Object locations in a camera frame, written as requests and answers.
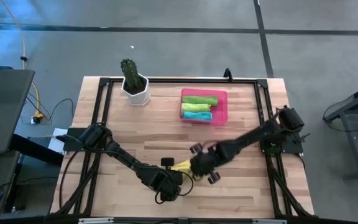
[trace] cactus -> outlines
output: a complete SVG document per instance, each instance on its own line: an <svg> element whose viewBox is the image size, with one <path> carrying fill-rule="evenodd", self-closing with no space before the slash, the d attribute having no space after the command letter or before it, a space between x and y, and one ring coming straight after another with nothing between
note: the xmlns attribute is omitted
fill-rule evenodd
<svg viewBox="0 0 358 224"><path fill-rule="evenodd" d="M131 59L124 59L121 62L121 70L124 73L128 90L140 92L144 90L144 82L137 73L136 64Z"/></svg>

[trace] pink tray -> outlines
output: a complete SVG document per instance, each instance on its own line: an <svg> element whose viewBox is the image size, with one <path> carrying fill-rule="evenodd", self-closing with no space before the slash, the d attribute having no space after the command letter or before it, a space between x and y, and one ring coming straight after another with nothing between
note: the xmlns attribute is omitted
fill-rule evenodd
<svg viewBox="0 0 358 224"><path fill-rule="evenodd" d="M182 89L180 96L180 106L183 96L217 96L219 98L218 105L211 106L212 121L204 121L198 119L184 119L179 111L179 116L184 123L198 123L198 124L212 124L224 125L227 121L227 93L221 90L196 90L196 89Z"/></svg>

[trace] butcher block tabletop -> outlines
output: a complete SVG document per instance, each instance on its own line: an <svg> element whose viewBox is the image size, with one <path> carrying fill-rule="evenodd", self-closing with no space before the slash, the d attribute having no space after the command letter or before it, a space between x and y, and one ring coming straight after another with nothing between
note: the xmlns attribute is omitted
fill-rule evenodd
<svg viewBox="0 0 358 224"><path fill-rule="evenodd" d="M84 77L72 127L91 124L100 77ZM269 78L268 90L273 108L288 105L284 80ZM107 127L121 147L141 162L160 165L162 157L174 157L175 163L192 157L190 146L210 139L232 139L259 126L254 87L230 83L150 83L151 99L144 107L131 106L122 83L114 83ZM183 88L223 90L227 92L228 121L224 126L182 123L180 95ZM101 121L104 89L98 119ZM261 90L262 103L264 95ZM60 170L51 212L58 210L60 179L69 158ZM78 186L84 152L70 164L62 187L63 203ZM283 154L288 188L306 211L313 213L305 170L299 157ZM195 182L194 189L174 202L157 205L155 192L141 184L134 172L113 157L103 154L94 193L92 217L188 217L188 218L274 218L266 160L259 143L244 148L232 162L217 168L221 180L211 185L207 178ZM191 182L186 179L182 192ZM278 189L280 208L283 198ZM81 211L88 196L86 188Z"/></svg>

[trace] potted cactus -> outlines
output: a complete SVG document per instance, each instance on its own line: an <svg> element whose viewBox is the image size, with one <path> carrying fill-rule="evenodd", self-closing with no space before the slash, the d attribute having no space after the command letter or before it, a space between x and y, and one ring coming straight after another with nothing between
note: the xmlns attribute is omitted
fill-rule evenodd
<svg viewBox="0 0 358 224"><path fill-rule="evenodd" d="M128 96L133 106L144 106L150 100L149 80L137 72L136 64L131 59L121 62L124 81L121 90Z"/></svg>

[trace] folded cloth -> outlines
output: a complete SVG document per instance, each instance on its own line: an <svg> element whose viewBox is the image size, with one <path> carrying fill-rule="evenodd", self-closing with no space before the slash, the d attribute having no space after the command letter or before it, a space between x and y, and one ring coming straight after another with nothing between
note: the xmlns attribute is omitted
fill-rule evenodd
<svg viewBox="0 0 358 224"><path fill-rule="evenodd" d="M184 96L182 103L196 103L196 104L209 104L212 106L218 105L217 96Z"/></svg>
<svg viewBox="0 0 358 224"><path fill-rule="evenodd" d="M183 118L185 119L200 119L205 121L212 121L212 114L211 112L183 112Z"/></svg>
<svg viewBox="0 0 358 224"><path fill-rule="evenodd" d="M211 109L211 105L208 104L193 104L193 103L182 103L181 111L189 111L189 112L209 112Z"/></svg>

